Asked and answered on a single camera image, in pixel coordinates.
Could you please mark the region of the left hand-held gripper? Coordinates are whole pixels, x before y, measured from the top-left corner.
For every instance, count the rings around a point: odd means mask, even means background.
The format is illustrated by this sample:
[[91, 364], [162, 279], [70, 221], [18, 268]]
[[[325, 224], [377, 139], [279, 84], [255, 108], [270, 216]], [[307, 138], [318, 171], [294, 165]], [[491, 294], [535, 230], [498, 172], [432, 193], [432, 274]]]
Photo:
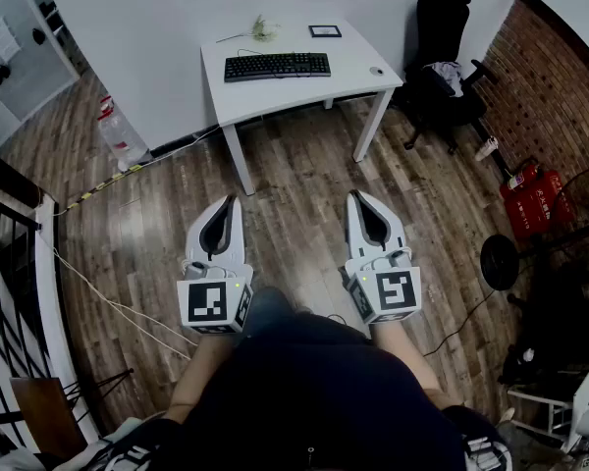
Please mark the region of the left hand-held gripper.
[[182, 325], [202, 335], [243, 330], [253, 291], [244, 254], [240, 200], [226, 195], [209, 205], [187, 232], [185, 278], [177, 281]]

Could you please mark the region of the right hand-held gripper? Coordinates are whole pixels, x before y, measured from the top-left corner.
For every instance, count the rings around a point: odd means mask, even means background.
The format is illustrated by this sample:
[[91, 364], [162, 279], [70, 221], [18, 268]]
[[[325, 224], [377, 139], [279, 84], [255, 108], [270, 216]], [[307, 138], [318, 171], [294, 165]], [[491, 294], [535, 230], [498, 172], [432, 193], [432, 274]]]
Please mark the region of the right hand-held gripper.
[[[365, 325], [400, 321], [421, 310], [420, 268], [405, 247], [402, 221], [372, 195], [351, 190], [347, 198], [346, 242], [350, 259], [347, 292]], [[364, 257], [367, 253], [390, 253]]]

